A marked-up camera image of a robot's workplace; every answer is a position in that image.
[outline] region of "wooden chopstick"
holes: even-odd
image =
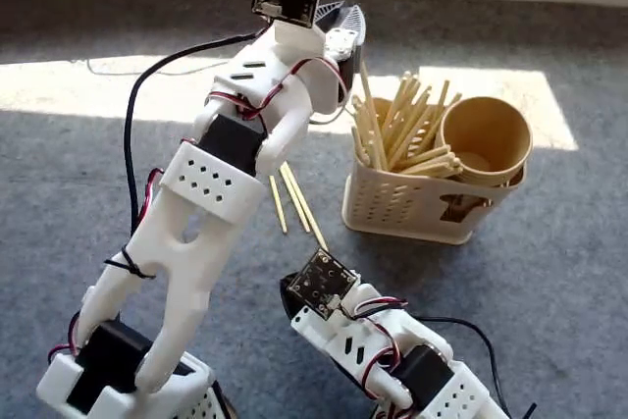
[[[288,174],[290,183],[292,183],[292,188],[294,188],[294,191],[296,192],[296,196],[298,197],[298,201],[301,204],[301,208],[305,212],[305,216],[307,217],[308,221],[310,222],[310,225],[312,226],[312,231],[314,232],[314,236],[316,237],[316,240],[318,240],[318,243],[321,247],[323,247],[325,250],[329,250],[329,248],[327,247],[327,243],[325,242],[325,239],[323,238],[323,234],[321,233],[321,230],[318,227],[318,223],[316,223],[316,220],[314,219],[314,215],[312,214],[312,211],[310,210],[310,207],[307,204],[307,201],[305,201],[305,196],[303,195],[303,192],[301,191],[300,186],[298,186],[296,177],[294,176],[292,169],[288,165],[288,162],[285,162],[284,164],[282,164],[282,167]]]
[[[299,202],[298,196],[296,196],[296,192],[294,190],[294,187],[292,186],[292,182],[288,176],[288,173],[286,172],[286,167],[284,166],[284,164],[282,164],[282,166],[279,168],[279,172],[282,175],[282,179],[284,179],[284,183],[286,184],[286,188],[288,189],[288,193],[290,194],[290,198],[292,199],[292,204],[296,209],[298,219],[301,220],[301,225],[303,225],[303,229],[305,230],[305,232],[309,233],[311,231],[310,225],[307,223],[307,218],[303,213],[303,208],[301,208],[301,203]]]
[[[279,197],[279,191],[277,190],[277,183],[275,182],[275,176],[268,176],[268,180],[271,182],[271,190],[273,191],[273,199],[275,200],[275,208],[277,208],[277,216],[279,223],[282,226],[282,232],[288,234],[288,225],[286,224],[286,216],[284,215],[284,207],[282,206],[282,200]]]
[[[423,152],[421,154],[415,155],[414,157],[411,157],[410,159],[401,161],[397,163],[396,167],[398,169],[407,169],[408,167],[429,161],[430,159],[434,159],[435,157],[445,155],[450,151],[451,146],[446,144],[445,146],[437,147],[436,149],[432,149],[431,151]]]
[[[384,143],[382,142],[382,134],[380,132],[380,126],[377,122],[377,113],[375,111],[375,105],[373,104],[373,96],[371,95],[371,88],[369,87],[369,75],[366,71],[366,65],[364,61],[360,65],[360,77],[362,78],[362,85],[364,86],[364,96],[366,98],[366,111],[371,122],[372,132],[374,134],[374,152],[375,152],[375,168],[381,171],[388,170],[388,164],[386,159],[386,152],[384,151]]]

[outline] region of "black cable tie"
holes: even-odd
[[[131,256],[127,252],[127,248],[126,247],[123,247],[121,249],[121,251],[122,251],[123,257],[125,258],[125,260],[127,260],[127,263],[129,265],[125,265],[125,264],[122,264],[120,262],[116,262],[115,260],[111,260],[111,259],[105,260],[105,264],[112,265],[114,267],[118,267],[119,269],[128,270],[132,275],[135,275],[136,277],[140,277],[141,279],[154,279],[155,278],[154,275],[146,275],[141,270],[139,270],[139,267],[137,267],[137,264],[135,264],[132,261]]]

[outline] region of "red wire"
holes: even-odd
[[[268,128],[266,128],[266,122],[264,122],[264,117],[262,117],[259,114],[262,108],[261,107],[255,108],[247,98],[241,98],[231,93],[219,92],[219,91],[210,92],[208,96],[223,98],[235,104],[237,107],[240,108],[240,110],[238,111],[242,114],[245,120],[253,120],[257,116],[259,116],[260,122],[262,122],[262,127],[264,128],[264,131],[268,133]]]
[[[68,343],[60,343],[59,345],[55,345],[54,347],[52,347],[48,352],[48,364],[52,363],[52,357],[55,353],[66,349],[71,349]]]
[[[407,306],[408,302],[401,298],[396,298],[394,296],[378,296],[376,298],[367,299],[366,301],[362,301],[358,303],[353,309],[353,314],[357,315],[358,311],[361,310],[364,306],[369,306],[370,304],[385,304],[385,303],[394,303],[400,304],[401,306]]]
[[[141,205],[141,210],[139,210],[138,221],[140,222],[144,219],[146,213],[148,213],[148,208],[150,207],[150,204],[153,200],[153,183],[155,182],[157,175],[163,173],[163,169],[159,169],[158,167],[156,167],[155,169],[150,171],[150,174],[148,174],[148,180],[146,181],[146,190],[144,191],[144,204]]]
[[[277,85],[275,85],[273,88],[271,88],[270,92],[268,92],[266,97],[264,97],[264,99],[262,100],[262,103],[260,104],[260,106],[257,109],[255,109],[255,112],[251,113],[250,117],[254,118],[257,115],[259,115],[262,112],[262,110],[264,110],[271,103],[271,100],[273,100],[273,98],[275,98],[275,96],[282,90],[282,88],[284,88],[284,81],[288,77],[294,76],[296,73],[299,72],[299,70],[303,66],[305,66],[306,64],[308,64],[311,61],[320,61],[320,62],[322,62],[325,66],[327,66],[334,73],[336,78],[339,80],[340,87],[342,88],[342,92],[343,92],[344,96],[346,97],[346,95],[348,94],[348,92],[346,90],[346,84],[344,83],[344,80],[342,79],[342,76],[340,75],[340,71],[334,65],[334,63],[330,62],[329,60],[327,60],[325,58],[320,58],[320,57],[302,59],[302,60],[300,60],[299,62],[297,62],[294,66],[292,66],[290,68],[288,73],[277,83]]]
[[[387,355],[389,353],[393,353],[393,351],[394,349],[392,347],[383,348],[382,350],[380,350],[379,352],[375,354],[375,356],[371,359],[371,361],[366,365],[366,368],[364,369],[364,375],[362,376],[361,386],[362,386],[362,390],[364,390],[364,392],[370,399],[377,399],[378,397],[374,395],[373,393],[371,393],[368,390],[368,388],[366,388],[366,381],[369,378],[369,374],[371,373],[371,370],[373,369],[373,367],[375,366],[375,364],[380,358],[382,358],[384,355]]]
[[[396,368],[399,365],[399,363],[401,363],[401,352],[399,350],[399,346],[397,345],[396,341],[394,340],[394,337],[381,324],[375,323],[375,322],[371,321],[370,319],[369,319],[369,321],[373,324],[373,326],[375,326],[381,333],[383,333],[391,341],[391,347],[393,349],[393,361],[392,361],[392,366],[390,367],[390,369],[392,370],[392,369]]]

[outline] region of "chopstick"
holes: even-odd
[[[277,190],[277,182],[275,182],[275,176],[268,176],[268,180],[271,182],[271,190],[273,191],[273,199],[275,200],[275,208],[277,208],[277,216],[279,218],[279,223],[282,226],[282,232],[287,235],[288,225],[286,224],[284,207],[282,206],[282,200],[279,197],[279,191]]]
[[[282,175],[282,179],[284,179],[284,183],[286,184],[286,188],[288,189],[288,193],[290,195],[290,198],[292,199],[292,204],[294,205],[294,208],[296,209],[296,214],[298,215],[298,219],[301,220],[301,225],[303,225],[303,229],[305,230],[306,233],[309,233],[310,230],[310,225],[307,222],[307,218],[305,217],[305,214],[303,213],[303,208],[301,208],[301,203],[298,199],[298,196],[296,196],[296,191],[294,190],[294,187],[292,186],[292,181],[290,180],[290,177],[288,176],[288,173],[286,172],[286,167],[284,164],[282,164],[282,166],[279,168],[279,172]]]
[[[282,164],[282,168],[284,168],[286,174],[288,175],[288,178],[290,179],[292,188],[294,188],[294,191],[296,192],[296,196],[301,205],[301,208],[303,209],[303,212],[305,213],[307,220],[312,226],[312,231],[314,232],[314,236],[316,237],[316,240],[318,240],[318,243],[321,247],[323,247],[325,250],[329,250],[327,243],[325,242],[325,238],[323,237],[323,234],[321,233],[321,230],[318,227],[318,223],[314,219],[314,215],[312,214],[312,211],[310,210],[310,207],[307,204],[307,201],[305,200],[305,196],[303,195],[301,188],[298,186],[296,177],[294,176],[292,169],[288,165],[288,162],[285,162],[284,164]]]

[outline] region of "black cable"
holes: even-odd
[[[404,309],[406,307],[407,303],[405,301],[400,301],[399,303],[397,302],[393,302],[393,303],[386,303],[382,306],[377,306],[375,308],[371,308],[371,309],[367,309],[365,311],[362,311],[359,314],[355,314],[353,316],[348,315],[348,313],[344,313],[345,316],[347,316],[349,319],[355,321],[356,319],[365,319],[368,318],[370,316],[373,316],[374,314],[377,313],[381,313],[382,311],[387,311],[389,309]]]
[[[346,310],[344,310],[342,308],[342,312],[344,313],[344,315],[346,317],[348,317],[349,319],[352,320],[357,320],[357,319],[364,319],[364,318],[369,318],[370,316],[373,316],[374,314],[377,313],[381,313],[382,311],[387,311],[389,309],[404,309],[405,306],[407,305],[407,302],[405,300],[400,300],[398,302],[389,302],[386,303],[382,306],[377,306],[375,308],[371,308],[368,309],[366,311],[362,311],[359,314],[356,315],[350,315]],[[495,385],[495,391],[496,391],[496,395],[497,395],[497,401],[499,402],[499,405],[501,406],[501,409],[503,409],[503,412],[508,416],[508,417],[512,417],[512,415],[510,414],[510,411],[508,409],[508,406],[506,404],[505,398],[503,397],[503,391],[501,389],[501,380],[499,378],[499,372],[497,371],[497,359],[496,359],[496,355],[495,355],[495,350],[493,349],[493,344],[491,343],[491,340],[489,340],[489,338],[487,337],[486,334],[484,334],[484,332],[475,324],[466,321],[464,319],[458,319],[458,318],[448,318],[448,317],[443,317],[443,316],[438,316],[438,317],[433,317],[433,316],[412,316],[414,319],[416,319],[417,321],[421,322],[421,323],[449,323],[449,324],[458,324],[461,326],[465,326],[471,330],[473,330],[478,336],[480,336],[480,338],[482,339],[482,341],[484,342],[485,346],[487,347],[487,350],[489,352],[489,359],[491,361],[491,373],[493,375],[493,383]],[[528,408],[528,410],[526,411],[526,413],[523,416],[523,419],[530,419],[530,417],[532,416],[532,413],[536,410],[537,408],[537,403],[533,402],[530,407]]]
[[[136,277],[140,277],[141,279],[154,279],[155,278],[154,275],[146,275],[139,269],[137,264],[135,264],[133,262],[133,259],[131,259],[131,256],[129,255],[129,253],[127,252],[127,249],[125,247],[123,247],[121,249],[121,252],[122,252],[123,257],[127,261],[127,265],[122,264],[120,262],[116,262],[115,260],[111,260],[111,259],[105,260],[104,263],[106,265],[111,265],[113,267],[118,267],[119,269],[128,270],[129,273],[131,273],[132,275],[135,275]]]
[[[131,89],[131,95],[129,97],[129,105],[127,107],[127,115],[125,117],[125,134],[124,134],[124,152],[125,152],[125,167],[127,169],[127,184],[129,185],[129,196],[131,199],[131,235],[137,229],[139,204],[137,202],[137,186],[135,183],[135,173],[133,171],[133,160],[131,155],[131,125],[133,119],[133,110],[135,108],[135,100],[139,93],[141,85],[150,78],[153,74],[159,71],[164,66],[176,61],[182,57],[189,56],[190,54],[198,53],[201,51],[207,51],[209,49],[220,48],[223,46],[229,46],[232,44],[242,43],[243,41],[251,41],[262,35],[270,26],[268,24],[264,28],[254,33],[239,34],[228,38],[218,39],[210,41],[208,43],[198,44],[190,48],[186,48],[177,53],[166,56],[165,58],[157,61],[150,68],[144,71],[139,78],[133,84]]]
[[[346,104],[348,103],[348,99],[344,102],[344,104],[340,107],[340,109],[338,110],[338,112],[333,115],[329,120],[325,121],[325,122],[318,122],[316,120],[312,120],[310,119],[310,125],[330,125],[331,123],[333,123],[334,121],[336,121],[338,118],[340,118],[340,115],[342,115],[342,112],[344,112],[344,110],[346,110]]]
[[[471,330],[473,330],[478,336],[480,336],[480,338],[484,341],[484,344],[487,347],[487,350],[489,351],[489,359],[491,361],[491,373],[493,375],[493,383],[495,385],[495,391],[497,394],[497,400],[499,401],[499,405],[501,406],[501,409],[503,409],[503,412],[505,412],[505,414],[508,417],[512,417],[512,415],[510,414],[510,411],[508,410],[508,406],[506,405],[506,401],[503,397],[503,391],[501,390],[501,380],[499,379],[499,373],[497,371],[497,360],[496,360],[496,356],[495,356],[495,350],[493,349],[493,344],[491,343],[491,341],[489,340],[489,338],[487,337],[486,334],[484,334],[484,332],[477,327],[475,324],[466,321],[464,319],[458,319],[458,318],[447,318],[447,317],[431,317],[431,316],[413,316],[417,321],[420,321],[422,323],[449,323],[449,324],[459,324],[460,326],[465,326]],[[528,408],[528,411],[525,413],[525,415],[523,416],[523,419],[529,419],[532,416],[532,413],[534,412],[534,410],[537,408],[537,404],[535,402],[532,403],[532,405]]]

